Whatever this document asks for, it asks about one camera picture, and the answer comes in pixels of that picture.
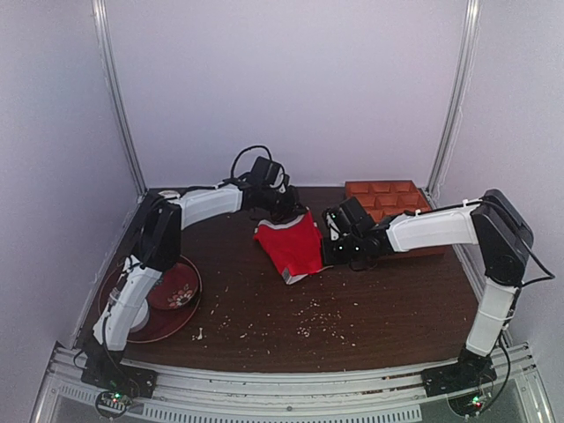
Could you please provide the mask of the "red white underwear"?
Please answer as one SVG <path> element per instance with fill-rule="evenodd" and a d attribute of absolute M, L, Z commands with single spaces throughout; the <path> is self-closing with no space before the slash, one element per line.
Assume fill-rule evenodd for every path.
<path fill-rule="evenodd" d="M 288 286 L 325 269 L 323 236 L 311 210 L 285 224 L 260 220 L 253 239 L 259 242 Z"/>

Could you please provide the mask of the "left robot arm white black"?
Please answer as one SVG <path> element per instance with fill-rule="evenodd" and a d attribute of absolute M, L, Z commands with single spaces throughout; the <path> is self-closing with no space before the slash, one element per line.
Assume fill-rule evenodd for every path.
<path fill-rule="evenodd" d="M 124 279 L 108 297 L 93 326 L 88 348 L 121 353 L 130 330 L 149 320 L 147 296 L 180 258 L 182 231 L 206 219 L 261 209 L 274 222 L 286 223 L 307 212 L 293 186 L 275 188 L 246 182 L 223 182 L 209 189 L 193 189 L 178 198 L 155 197 L 142 233 L 127 257 Z"/>

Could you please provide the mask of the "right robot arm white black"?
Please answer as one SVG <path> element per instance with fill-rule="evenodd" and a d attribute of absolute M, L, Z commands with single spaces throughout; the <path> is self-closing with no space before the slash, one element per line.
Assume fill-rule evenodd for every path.
<path fill-rule="evenodd" d="M 381 256 L 415 249 L 476 245 L 485 267 L 485 288 L 464 350 L 491 353 L 523 288 L 534 241 L 531 228 L 498 189 L 433 211 L 405 211 L 380 222 L 351 197 L 323 212 L 329 231 L 321 246 L 325 266 L 370 265 Z"/>

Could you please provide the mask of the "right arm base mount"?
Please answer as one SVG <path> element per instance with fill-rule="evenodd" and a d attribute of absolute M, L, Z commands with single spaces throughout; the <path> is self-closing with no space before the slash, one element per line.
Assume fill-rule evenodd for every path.
<path fill-rule="evenodd" d="M 426 368 L 421 378 L 427 397 L 436 397 L 494 382 L 497 374 L 490 355 L 480 356 L 463 349 L 456 362 Z"/>

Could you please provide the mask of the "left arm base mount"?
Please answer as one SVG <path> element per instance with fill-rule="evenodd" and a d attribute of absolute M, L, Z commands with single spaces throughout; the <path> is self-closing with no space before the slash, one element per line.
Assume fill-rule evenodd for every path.
<path fill-rule="evenodd" d="M 120 356 L 106 352 L 87 355 L 81 382 L 128 397 L 151 398 L 158 374 L 154 370 L 123 365 Z"/>

